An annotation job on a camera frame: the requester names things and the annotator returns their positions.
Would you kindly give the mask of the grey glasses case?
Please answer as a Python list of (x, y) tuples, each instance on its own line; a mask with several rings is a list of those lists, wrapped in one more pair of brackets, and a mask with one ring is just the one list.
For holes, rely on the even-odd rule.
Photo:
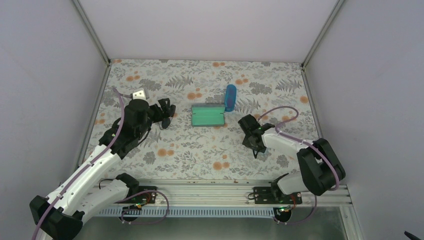
[(222, 127), (225, 124), (223, 104), (202, 103), (191, 106), (191, 125), (193, 127)]

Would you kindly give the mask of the blue translucent glasses case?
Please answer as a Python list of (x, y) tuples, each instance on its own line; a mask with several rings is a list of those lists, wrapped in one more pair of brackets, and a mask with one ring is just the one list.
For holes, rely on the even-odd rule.
[(225, 112), (232, 112), (235, 109), (236, 104), (236, 98), (237, 98), (237, 88), (233, 84), (229, 84), (226, 87), (225, 90), (225, 96), (224, 96), (224, 106), (225, 106)]

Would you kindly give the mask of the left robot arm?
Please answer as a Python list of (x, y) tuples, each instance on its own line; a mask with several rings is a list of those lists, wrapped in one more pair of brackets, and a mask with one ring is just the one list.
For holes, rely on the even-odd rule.
[(34, 240), (72, 240), (84, 224), (114, 203), (134, 202), (140, 195), (140, 183), (127, 173), (116, 176), (107, 186), (90, 193), (93, 185), (148, 136), (154, 123), (166, 129), (176, 106), (168, 98), (149, 105), (144, 99), (132, 99), (124, 105), (119, 99), (121, 116), (106, 130), (91, 156), (58, 188), (46, 197), (37, 195), (30, 204), (36, 224)]

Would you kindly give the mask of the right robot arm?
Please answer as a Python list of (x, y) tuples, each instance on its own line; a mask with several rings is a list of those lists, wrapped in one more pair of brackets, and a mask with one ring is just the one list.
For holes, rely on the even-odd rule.
[(298, 162), (299, 172), (283, 174), (270, 184), (271, 198), (278, 204), (299, 192), (321, 196), (337, 189), (346, 177), (339, 158), (324, 138), (315, 141), (296, 138), (277, 131), (273, 124), (260, 125), (251, 114), (242, 117), (238, 124), (245, 134), (242, 144), (252, 150), (254, 157), (276, 150)]

